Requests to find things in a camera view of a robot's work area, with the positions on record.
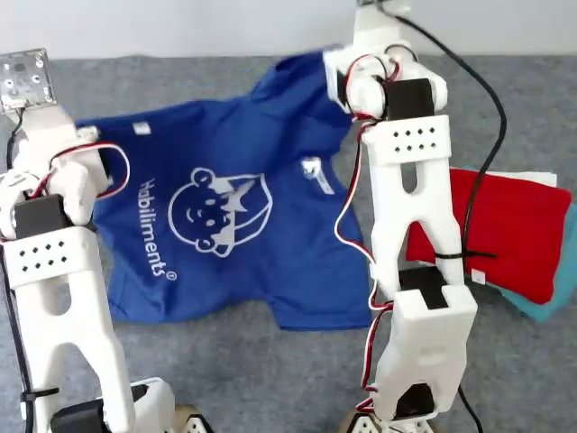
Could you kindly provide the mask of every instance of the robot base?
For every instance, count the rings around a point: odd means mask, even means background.
[[[407,425],[382,427],[379,420],[369,413],[354,410],[343,421],[338,433],[441,433],[430,421],[419,421]]]

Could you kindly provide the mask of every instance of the blue t-shirt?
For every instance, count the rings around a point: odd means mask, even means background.
[[[351,119],[326,95],[320,52],[283,60],[241,97],[81,124],[131,162],[126,189],[94,214],[114,252],[115,319],[180,321],[263,299],[287,329],[369,324],[366,263],[333,233],[346,190],[330,159]],[[103,155],[122,180],[123,160]],[[353,212],[341,231],[361,240]]]

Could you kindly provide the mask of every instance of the red and white wire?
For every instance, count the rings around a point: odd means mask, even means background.
[[[349,84],[351,81],[351,76],[353,75],[354,67],[362,59],[375,59],[376,61],[378,61],[379,64],[383,68],[383,71],[385,73],[385,81],[387,83],[390,83],[391,81],[395,81],[398,78],[398,75],[400,74],[400,63],[398,63],[396,60],[394,60],[392,58],[390,59],[390,61],[395,65],[395,68],[393,69],[392,73],[389,75],[389,71],[387,70],[385,63],[381,59],[379,59],[378,56],[375,56],[374,54],[363,54],[362,56],[357,57],[353,61],[353,63],[351,63],[351,66],[349,66],[349,69],[346,71],[346,75],[344,78],[344,94],[346,97],[346,101],[349,101]],[[351,107],[350,103],[348,103],[348,102],[347,102],[347,105],[349,106],[349,109],[351,110],[351,114],[353,114],[353,120],[372,120],[372,121],[377,120],[373,115],[370,115],[368,113],[363,113],[362,111],[356,111],[356,112],[353,111],[353,108]]]
[[[57,160],[58,158],[61,158],[63,156],[66,155],[70,155],[72,153],[81,153],[81,152],[87,152],[87,151],[93,151],[93,150],[98,150],[98,149],[113,149],[117,152],[120,153],[120,155],[123,157],[124,162],[126,164],[126,173],[124,174],[124,178],[123,181],[120,183],[120,185],[118,187],[116,187],[115,189],[110,189],[107,190],[101,194],[98,194],[97,198],[101,199],[101,198],[110,198],[112,196],[115,196],[116,194],[120,193],[124,188],[126,188],[126,185],[128,185],[128,181],[130,180],[130,161],[128,160],[128,156],[126,155],[126,152],[117,144],[114,143],[91,143],[91,144],[82,144],[76,147],[71,147],[69,149],[66,149],[62,152],[57,153],[56,155],[54,155],[51,159],[50,159],[50,167],[52,167],[52,163]]]
[[[354,170],[353,176],[351,178],[351,183],[347,190],[346,200],[344,201],[343,208],[341,213],[337,217],[334,222],[334,236],[343,244],[349,245],[362,255],[366,257],[369,261],[371,266],[375,266],[376,262],[372,253],[361,243],[357,241],[353,241],[351,239],[346,239],[343,235],[339,232],[339,225],[348,211],[351,203],[353,202],[354,194],[357,190],[359,185],[359,179],[361,177],[361,168],[362,168],[362,135],[364,132],[371,126],[375,125],[375,123],[366,123],[361,126],[357,134],[357,153],[354,162]],[[377,391],[374,387],[369,386],[369,378],[371,376],[371,366],[372,366],[372,348],[375,340],[375,336],[377,334],[377,329],[379,328],[380,319],[382,315],[387,311],[392,311],[393,309],[393,302],[388,301],[383,304],[377,304],[377,294],[379,291],[379,283],[376,279],[373,279],[371,295],[369,296],[369,308],[373,311],[377,311],[378,314],[376,318],[372,321],[371,327],[369,329],[369,334],[367,335],[367,340],[365,343],[364,348],[364,357],[363,357],[363,367],[362,367],[362,380],[361,380],[361,387],[367,392],[375,392]],[[361,412],[371,412],[372,409],[372,398],[366,399],[357,405],[357,410]]]

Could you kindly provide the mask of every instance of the teal cloth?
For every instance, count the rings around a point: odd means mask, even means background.
[[[571,204],[565,217],[563,232],[563,248],[561,259],[555,274],[554,293],[549,302],[544,305],[534,304],[530,300],[512,291],[493,284],[488,286],[499,289],[501,295],[511,301],[518,309],[536,321],[543,322],[550,318],[558,309],[567,305],[577,288],[577,206]]]

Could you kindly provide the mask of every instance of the black cable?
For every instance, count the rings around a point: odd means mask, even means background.
[[[471,415],[472,420],[475,422],[475,425],[477,426],[477,431],[479,433],[483,433],[483,425],[481,424],[481,420],[479,419],[479,417],[475,413],[475,410],[472,408],[471,404],[467,400],[467,396],[465,395],[465,391],[463,391],[463,387],[459,385],[457,391],[459,392],[459,397],[461,398],[461,401],[463,402],[465,409],[467,409],[469,415]]]
[[[495,143],[493,144],[493,147],[491,148],[491,150],[489,152],[489,155],[485,159],[485,162],[481,165],[481,168],[479,169],[479,172],[475,178],[475,181],[473,183],[473,187],[471,190],[471,195],[469,196],[469,202],[467,204],[467,211],[465,214],[465,219],[463,221],[462,254],[464,254],[466,256],[467,251],[468,251],[467,250],[467,244],[469,241],[469,230],[470,230],[470,225],[471,225],[472,209],[474,207],[474,203],[475,203],[475,199],[477,198],[477,194],[479,193],[479,188],[481,187],[483,177],[487,173],[489,166],[492,164],[493,160],[495,159],[495,156],[497,156],[497,153],[499,152],[501,145],[503,144],[503,141],[505,140],[505,135],[507,134],[507,122],[508,122],[507,121],[507,114],[505,113],[505,109],[503,108],[503,105],[501,104],[499,96],[497,95],[495,90],[490,86],[490,84],[475,69],[473,69],[471,66],[469,66],[469,64],[461,56],[459,56],[458,54],[453,52],[451,49],[449,49],[446,45],[444,45],[442,42],[440,42],[438,39],[436,39],[436,37],[434,35],[432,35],[430,32],[425,30],[420,25],[413,23],[412,21],[408,20],[408,18],[405,18],[403,16],[390,15],[389,13],[387,13],[384,10],[384,8],[382,7],[382,3],[378,2],[377,0],[374,0],[374,3],[375,3],[375,5],[377,5],[377,8],[380,9],[384,14],[396,18],[399,22],[401,22],[401,23],[405,24],[406,26],[411,27],[412,29],[421,33],[429,41],[431,41],[437,47],[439,47],[447,56],[449,56],[451,59],[453,59],[461,68],[463,68],[467,73],[469,73],[469,75],[471,75],[487,91],[493,104],[495,105],[495,107],[497,108],[497,111],[499,112],[499,119],[500,119],[499,134],[497,136],[497,140],[495,141]],[[465,268],[466,268],[466,264],[465,264],[465,260],[463,259],[463,273],[465,273],[465,271],[466,271]],[[475,422],[475,425],[477,426],[478,432],[483,433],[483,426],[481,424],[481,420],[479,419],[479,417],[475,413],[474,409],[472,408],[471,404],[467,400],[467,397],[465,396],[463,387],[461,385],[459,386],[458,393],[459,393],[459,397],[463,401],[463,405],[465,406],[465,409],[467,409],[467,411],[471,415],[471,418]]]
[[[12,168],[12,158],[14,152],[14,143],[16,141],[16,135],[22,127],[23,123],[24,108],[18,112],[19,120],[16,127],[13,129],[8,143],[6,146],[6,167],[8,170]],[[8,271],[6,269],[5,263],[5,253],[4,247],[0,246],[0,267],[2,268],[2,274],[4,279],[4,302],[6,306],[6,313],[8,315],[8,322],[10,324],[10,330],[12,331],[12,338],[14,340],[14,349],[16,351],[16,361],[18,363],[18,368],[20,369],[20,377],[22,380],[23,396],[25,394],[30,394],[32,392],[32,383],[30,380],[30,373],[28,371],[28,363],[26,361],[26,353],[24,352],[24,344],[22,341],[22,335],[20,333],[20,328],[18,326],[18,318],[16,316],[16,310],[14,308],[14,297],[12,290],[10,289],[10,281],[8,280]],[[34,431],[34,403],[33,401],[26,401],[24,403],[26,406],[26,433],[33,433]]]
[[[23,395],[32,391],[32,383],[30,381],[30,374],[28,372],[28,364],[26,362],[26,354],[24,352],[24,344],[20,328],[18,327],[18,319],[14,308],[14,298],[10,289],[10,281],[8,280],[8,271],[6,270],[4,247],[0,246],[0,266],[2,267],[2,274],[4,277],[4,302],[6,306],[6,313],[8,314],[8,322],[10,330],[12,331],[12,338],[14,340],[14,349],[16,351],[16,361],[20,369],[20,378],[22,380]],[[34,430],[34,403],[31,401],[25,402],[26,405],[26,433],[32,433]]]
[[[18,134],[18,132],[20,131],[20,128],[22,127],[22,123],[24,121],[24,111],[25,110],[26,110],[26,108],[21,108],[20,110],[17,111],[18,123],[16,124],[16,127],[12,130],[12,133],[10,134],[10,138],[8,139],[8,143],[6,144],[6,168],[8,170],[11,170],[12,166],[13,166],[14,146],[16,144],[16,135]]]

